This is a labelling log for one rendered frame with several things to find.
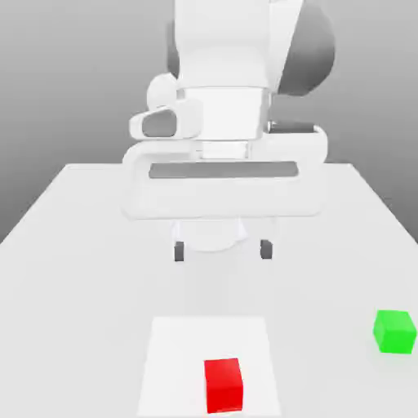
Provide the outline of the small red cube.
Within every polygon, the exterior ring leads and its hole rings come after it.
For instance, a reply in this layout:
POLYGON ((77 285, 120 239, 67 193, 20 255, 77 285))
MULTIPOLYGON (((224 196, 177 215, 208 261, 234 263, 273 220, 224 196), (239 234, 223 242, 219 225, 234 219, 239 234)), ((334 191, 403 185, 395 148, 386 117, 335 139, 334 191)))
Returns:
POLYGON ((242 374, 237 358, 204 361, 207 413, 241 411, 242 374))

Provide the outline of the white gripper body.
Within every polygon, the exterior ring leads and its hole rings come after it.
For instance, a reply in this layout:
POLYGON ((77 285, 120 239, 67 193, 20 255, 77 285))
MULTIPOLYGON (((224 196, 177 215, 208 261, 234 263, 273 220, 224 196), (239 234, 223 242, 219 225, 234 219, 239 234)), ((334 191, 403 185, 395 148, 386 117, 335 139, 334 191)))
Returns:
POLYGON ((326 132, 255 141, 147 140, 122 160, 123 210, 137 220, 312 216, 325 200, 326 132))

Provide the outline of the small green cube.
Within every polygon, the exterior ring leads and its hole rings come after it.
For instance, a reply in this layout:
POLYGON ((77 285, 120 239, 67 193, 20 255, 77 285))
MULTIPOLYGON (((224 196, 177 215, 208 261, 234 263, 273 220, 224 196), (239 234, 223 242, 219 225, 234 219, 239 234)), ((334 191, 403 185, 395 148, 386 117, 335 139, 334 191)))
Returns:
POLYGON ((407 311, 379 309, 373 336, 381 353, 411 354, 418 331, 407 311))

